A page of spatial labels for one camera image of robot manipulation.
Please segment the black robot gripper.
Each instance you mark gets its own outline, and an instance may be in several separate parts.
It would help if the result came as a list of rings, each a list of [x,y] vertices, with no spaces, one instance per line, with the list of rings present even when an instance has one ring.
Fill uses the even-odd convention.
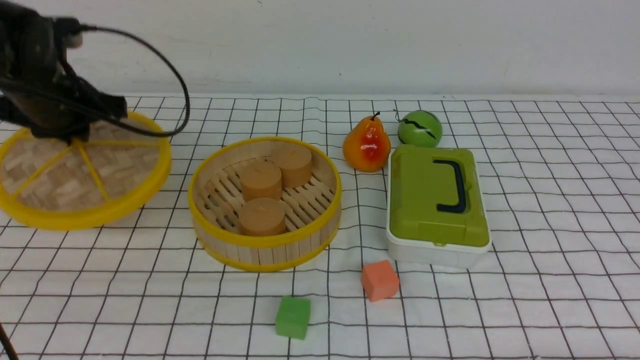
[[[128,116],[126,99],[77,75],[67,50],[82,45],[75,17],[39,14],[20,4],[0,6],[1,119],[37,139],[87,141],[91,124]]]

